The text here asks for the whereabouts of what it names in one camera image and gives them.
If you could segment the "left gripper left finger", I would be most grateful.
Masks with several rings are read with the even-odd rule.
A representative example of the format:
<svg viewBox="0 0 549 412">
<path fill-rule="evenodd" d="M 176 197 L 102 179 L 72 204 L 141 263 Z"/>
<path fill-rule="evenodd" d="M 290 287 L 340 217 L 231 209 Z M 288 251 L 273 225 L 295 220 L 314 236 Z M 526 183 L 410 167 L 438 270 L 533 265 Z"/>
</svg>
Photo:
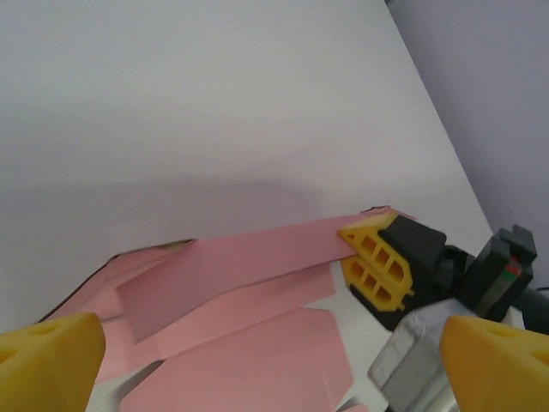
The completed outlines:
<svg viewBox="0 0 549 412">
<path fill-rule="evenodd" d="M 2 411 L 84 411 L 106 351 L 92 312 L 1 335 Z"/>
</svg>

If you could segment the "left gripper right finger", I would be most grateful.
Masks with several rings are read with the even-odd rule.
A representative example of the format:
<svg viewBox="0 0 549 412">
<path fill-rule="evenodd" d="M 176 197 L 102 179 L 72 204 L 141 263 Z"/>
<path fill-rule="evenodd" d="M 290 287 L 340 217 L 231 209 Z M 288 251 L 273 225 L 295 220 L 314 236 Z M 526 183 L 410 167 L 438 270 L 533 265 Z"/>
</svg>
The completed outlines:
<svg viewBox="0 0 549 412">
<path fill-rule="evenodd" d="M 452 316 L 440 355 L 459 410 L 547 412 L 547 335 Z"/>
</svg>

